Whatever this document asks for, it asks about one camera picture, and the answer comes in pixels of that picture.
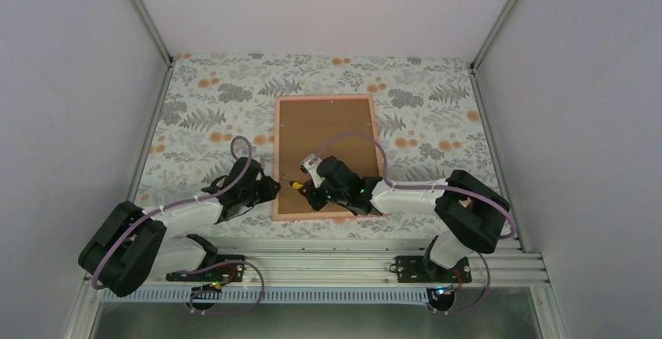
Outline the yellow handled screwdriver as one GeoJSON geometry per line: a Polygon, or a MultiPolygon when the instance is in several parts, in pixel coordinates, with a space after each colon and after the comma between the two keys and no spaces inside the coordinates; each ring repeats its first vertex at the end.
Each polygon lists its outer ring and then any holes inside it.
{"type": "Polygon", "coordinates": [[[304,183],[301,183],[298,180],[293,180],[288,178],[285,174],[281,175],[281,180],[291,186],[294,190],[302,191],[305,189],[304,183]]]}

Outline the pink wooden photo frame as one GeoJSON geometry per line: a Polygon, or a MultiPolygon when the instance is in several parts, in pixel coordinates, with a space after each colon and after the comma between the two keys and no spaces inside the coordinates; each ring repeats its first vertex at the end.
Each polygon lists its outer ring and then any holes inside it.
{"type": "Polygon", "coordinates": [[[310,154],[333,155],[362,177],[381,174],[381,156],[371,141],[343,137],[324,147],[347,132],[379,139],[371,95],[291,95],[276,99],[274,177],[281,179],[282,189],[273,206],[275,221],[354,218],[335,204],[313,211],[305,197],[288,184],[290,180],[304,183],[309,179],[301,172],[300,164],[310,154]]]}

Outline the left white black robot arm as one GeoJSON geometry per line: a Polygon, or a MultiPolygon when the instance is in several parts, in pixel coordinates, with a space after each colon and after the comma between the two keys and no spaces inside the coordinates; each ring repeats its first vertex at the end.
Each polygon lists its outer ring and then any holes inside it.
{"type": "Polygon", "coordinates": [[[275,200],[280,188],[258,161],[241,157],[193,198],[153,209],[121,202],[84,246],[78,265],[97,288],[119,297],[158,277],[218,281],[223,259],[196,231],[275,200]]]}

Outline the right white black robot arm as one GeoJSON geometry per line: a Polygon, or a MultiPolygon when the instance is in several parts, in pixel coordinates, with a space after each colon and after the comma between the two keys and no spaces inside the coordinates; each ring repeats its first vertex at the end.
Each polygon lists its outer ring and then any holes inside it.
{"type": "Polygon", "coordinates": [[[455,170],[445,181],[395,183],[360,177],[334,156],[310,155],[301,171],[310,179],[299,191],[315,211],[333,203],[355,216],[437,216],[443,230],[431,241],[422,263],[433,282],[445,280],[473,252],[495,252],[504,226],[512,224],[509,203],[464,170],[455,170]]]}

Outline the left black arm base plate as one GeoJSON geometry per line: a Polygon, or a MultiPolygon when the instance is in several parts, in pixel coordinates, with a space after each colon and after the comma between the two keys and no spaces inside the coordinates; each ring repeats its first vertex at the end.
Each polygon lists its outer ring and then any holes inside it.
{"type": "Polygon", "coordinates": [[[244,265],[244,255],[217,255],[214,259],[204,260],[194,273],[168,273],[167,281],[202,282],[206,284],[227,284],[241,282],[244,265]]]}

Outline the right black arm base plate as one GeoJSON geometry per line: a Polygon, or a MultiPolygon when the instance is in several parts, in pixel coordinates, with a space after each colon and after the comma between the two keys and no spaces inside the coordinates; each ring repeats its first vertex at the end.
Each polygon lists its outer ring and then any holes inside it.
{"type": "Polygon", "coordinates": [[[420,255],[400,255],[390,264],[389,271],[404,284],[458,284],[471,283],[468,259],[461,259],[452,269],[445,269],[420,255]]]}

